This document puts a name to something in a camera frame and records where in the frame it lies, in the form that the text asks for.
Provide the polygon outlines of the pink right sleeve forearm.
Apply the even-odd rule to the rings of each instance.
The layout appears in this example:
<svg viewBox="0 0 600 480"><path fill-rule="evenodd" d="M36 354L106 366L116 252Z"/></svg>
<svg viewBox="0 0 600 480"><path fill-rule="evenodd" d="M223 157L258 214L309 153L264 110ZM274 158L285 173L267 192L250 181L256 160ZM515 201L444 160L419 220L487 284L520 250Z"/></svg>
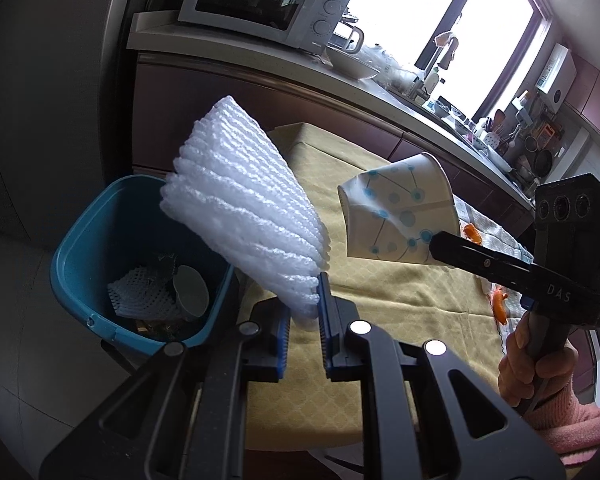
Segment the pink right sleeve forearm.
<svg viewBox="0 0 600 480"><path fill-rule="evenodd" d="M581 404L572 383L526 417L566 467L583 466L600 448L600 407Z"/></svg>

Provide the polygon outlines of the right hand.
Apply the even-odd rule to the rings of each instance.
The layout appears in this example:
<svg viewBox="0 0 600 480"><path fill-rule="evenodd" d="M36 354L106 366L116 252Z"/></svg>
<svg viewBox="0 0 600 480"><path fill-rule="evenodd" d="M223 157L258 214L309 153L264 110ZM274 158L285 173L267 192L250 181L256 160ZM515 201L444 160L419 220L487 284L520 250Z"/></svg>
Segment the right hand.
<svg viewBox="0 0 600 480"><path fill-rule="evenodd" d="M541 400L560 393L570 384L579 359L578 350L567 340L562 350L534 362L527 352L530 340L528 317L529 313L525 313L516 330L507 337L506 356L498 363L498 392L512 408L516 408L521 400L533 398L535 377L546 380Z"/></svg>

